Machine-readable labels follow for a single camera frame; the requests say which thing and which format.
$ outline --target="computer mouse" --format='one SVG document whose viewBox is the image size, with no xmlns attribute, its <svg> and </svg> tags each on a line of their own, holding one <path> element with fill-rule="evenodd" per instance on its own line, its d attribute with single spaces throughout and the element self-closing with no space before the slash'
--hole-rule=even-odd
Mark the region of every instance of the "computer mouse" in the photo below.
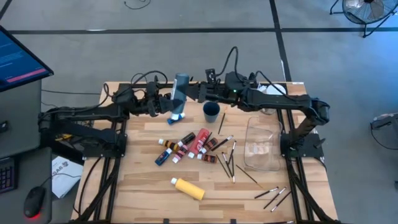
<svg viewBox="0 0 398 224">
<path fill-rule="evenodd" d="M 24 215 L 26 217 L 32 218 L 39 214 L 40 209 L 42 208 L 44 195 L 44 187 L 34 187 L 29 191 L 24 203 Z"/>
</svg>

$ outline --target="keyboard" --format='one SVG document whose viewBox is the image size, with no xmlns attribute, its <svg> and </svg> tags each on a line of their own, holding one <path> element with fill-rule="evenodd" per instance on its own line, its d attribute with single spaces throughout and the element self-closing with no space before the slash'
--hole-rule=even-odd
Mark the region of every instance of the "keyboard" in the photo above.
<svg viewBox="0 0 398 224">
<path fill-rule="evenodd" d="M 17 188 L 14 158 L 0 160 L 0 194 Z"/>
</svg>

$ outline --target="gray floor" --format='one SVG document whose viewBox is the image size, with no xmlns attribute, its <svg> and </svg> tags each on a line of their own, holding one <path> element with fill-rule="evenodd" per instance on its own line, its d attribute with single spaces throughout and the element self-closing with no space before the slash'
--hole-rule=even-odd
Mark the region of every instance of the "gray floor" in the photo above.
<svg viewBox="0 0 398 224">
<path fill-rule="evenodd" d="M 0 0 L 0 7 L 5 0 Z M 139 1 L 129 1 L 139 6 Z M 276 0 L 282 28 L 359 27 L 343 15 L 329 16 L 329 1 Z M 138 11 L 123 1 L 13 0 L 0 24 L 10 30 L 146 29 L 183 27 L 272 27 L 268 1 L 152 0 Z M 383 25 L 398 27 L 398 16 Z M 204 69 L 220 69 L 229 49 L 239 47 L 238 70 L 262 70 L 284 80 L 275 34 L 97 34 L 17 35 L 55 70 L 43 87 L 100 92 L 105 81 L 128 81 L 137 72 L 164 71 L 169 78 L 187 72 L 204 80 Z M 398 151 L 378 146 L 369 122 L 398 112 L 396 78 L 398 32 L 377 32 L 363 39 L 356 32 L 283 33 L 293 81 L 331 104 L 331 121 L 319 127 L 330 187 L 340 220 L 346 223 L 396 223 Z M 82 106 L 97 96 L 43 94 L 55 105 Z M 398 147 L 383 130 L 381 141 Z M 53 222 L 70 218 L 74 189 L 54 201 Z"/>
</svg>

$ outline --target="yellow bottle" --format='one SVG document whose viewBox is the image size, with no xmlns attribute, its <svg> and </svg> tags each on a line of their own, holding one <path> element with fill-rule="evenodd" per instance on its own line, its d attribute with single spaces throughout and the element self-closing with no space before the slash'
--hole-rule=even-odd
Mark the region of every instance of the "yellow bottle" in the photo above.
<svg viewBox="0 0 398 224">
<path fill-rule="evenodd" d="M 175 185 L 176 189 L 181 190 L 182 192 L 191 195 L 193 198 L 201 200 L 205 194 L 205 190 L 200 189 L 199 187 L 179 178 L 173 178 L 171 181 L 172 184 Z"/>
</svg>

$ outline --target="wooden tabletop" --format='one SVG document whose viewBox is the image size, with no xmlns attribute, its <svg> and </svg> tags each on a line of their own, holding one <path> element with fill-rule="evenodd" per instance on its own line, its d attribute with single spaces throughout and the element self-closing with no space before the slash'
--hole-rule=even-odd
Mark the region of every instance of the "wooden tabletop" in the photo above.
<svg viewBox="0 0 398 224">
<path fill-rule="evenodd" d="M 119 82 L 109 82 L 109 92 L 118 89 Z M 303 83 L 286 83 L 290 95 L 305 94 Z M 170 92 L 163 89 L 161 93 Z M 136 93 L 140 98 L 142 92 Z M 177 141 L 190 132 L 195 134 L 201 128 L 213 132 L 213 137 L 220 141 L 234 136 L 237 140 L 234 152 L 235 164 L 243 166 L 243 152 L 246 137 L 246 127 L 249 118 L 259 117 L 261 119 L 274 119 L 277 121 L 276 113 L 264 115 L 260 112 L 245 113 L 237 108 L 228 107 L 220 135 L 217 134 L 222 119 L 222 112 L 227 107 L 220 105 L 221 112 L 215 123 L 206 123 L 203 115 L 203 104 L 187 99 L 184 112 L 186 117 L 179 123 L 168 125 L 166 119 L 170 113 L 160 114 L 156 118 L 149 115 L 131 116 L 128 121 L 126 133 L 128 145 L 126 156 L 121 160 L 116 198 L 113 208 L 113 223 L 160 223 L 164 218 L 169 218 L 171 223 L 179 222 L 205 222 L 205 223 L 229 223 L 231 219 L 237 219 L 238 223 L 264 223 L 282 222 L 295 220 L 292 197 L 288 196 L 274 212 L 271 208 L 279 201 L 276 200 L 267 209 L 263 207 L 277 193 L 269 193 L 261 198 L 254 199 L 256 195 L 265 190 L 287 187 L 290 190 L 289 180 L 284 159 L 280 157 L 280 170 L 276 172 L 258 172 L 247 169 L 248 173 L 256 179 L 264 189 L 256 185 L 249 177 L 235 167 L 236 183 L 232 184 L 226 176 L 220 164 L 210 164 L 198 159 L 184 157 L 179 163 L 174 164 L 171 160 L 174 155 L 162 165 L 155 164 L 156 158 L 166 150 L 158 144 L 158 140 L 169 139 Z M 293 111 L 295 125 L 298 126 L 305 116 L 300 111 Z M 110 127 L 108 121 L 96 121 L 95 128 L 103 129 Z M 215 151 L 231 152 L 233 141 L 228 141 Z M 96 159 L 88 159 L 85 162 L 78 196 L 86 179 L 87 173 Z M 330 192 L 328 178 L 325 168 L 315 159 L 303 159 L 305 175 L 308 188 L 319 206 L 332 218 L 337 218 L 335 206 Z M 103 169 L 103 159 L 95 167 L 83 197 L 84 210 L 98 192 L 98 186 Z M 178 191 L 170 183 L 172 177 L 182 178 L 200 188 L 204 189 L 205 196 L 202 201 L 197 201 L 191 196 Z M 303 218 L 306 219 L 305 207 L 301 193 L 299 200 Z M 76 198 L 75 206 L 78 206 L 79 197 Z M 108 194 L 104 197 L 101 217 L 105 217 Z"/>
</svg>

